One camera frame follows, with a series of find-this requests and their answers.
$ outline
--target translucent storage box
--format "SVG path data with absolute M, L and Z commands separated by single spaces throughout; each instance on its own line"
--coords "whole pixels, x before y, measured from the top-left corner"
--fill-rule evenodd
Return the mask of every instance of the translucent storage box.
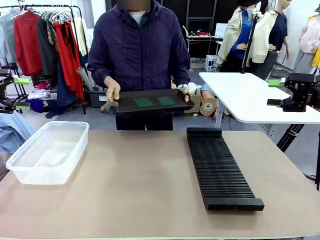
M 87 122 L 48 122 L 9 158 L 6 168 L 23 184 L 64 184 L 87 146 L 88 130 Z

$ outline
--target black pants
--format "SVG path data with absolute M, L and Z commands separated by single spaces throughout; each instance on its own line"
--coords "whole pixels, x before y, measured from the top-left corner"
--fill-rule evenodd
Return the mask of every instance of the black pants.
M 222 73 L 240 73 L 242 68 L 243 59 L 236 56 L 227 56 L 220 67 Z
M 172 114 L 116 116 L 116 129 L 127 131 L 173 131 Z

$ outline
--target wristwatch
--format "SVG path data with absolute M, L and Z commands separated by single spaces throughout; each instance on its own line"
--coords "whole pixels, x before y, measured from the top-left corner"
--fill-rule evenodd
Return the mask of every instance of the wristwatch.
M 176 87 L 177 89 L 182 89 L 182 88 L 188 88 L 187 84 L 180 84 L 179 86 Z

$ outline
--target beige jacket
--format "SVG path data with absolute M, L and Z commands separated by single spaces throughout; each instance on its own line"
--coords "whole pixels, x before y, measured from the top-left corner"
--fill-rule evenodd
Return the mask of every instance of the beige jacket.
M 269 50 L 269 35 L 276 23 L 277 16 L 278 13 L 275 11 L 267 11 L 256 24 L 246 62 L 247 67 L 250 67 L 250 59 L 257 64 L 264 63 Z
M 222 45 L 218 53 L 217 64 L 222 64 L 227 58 L 231 48 L 236 44 L 242 29 L 242 10 L 238 7 L 226 27 Z

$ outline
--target pink sweater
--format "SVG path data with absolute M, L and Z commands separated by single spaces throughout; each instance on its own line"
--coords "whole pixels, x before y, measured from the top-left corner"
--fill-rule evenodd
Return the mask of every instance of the pink sweater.
M 300 50 L 306 54 L 316 54 L 320 45 L 320 15 L 308 20 L 299 38 Z

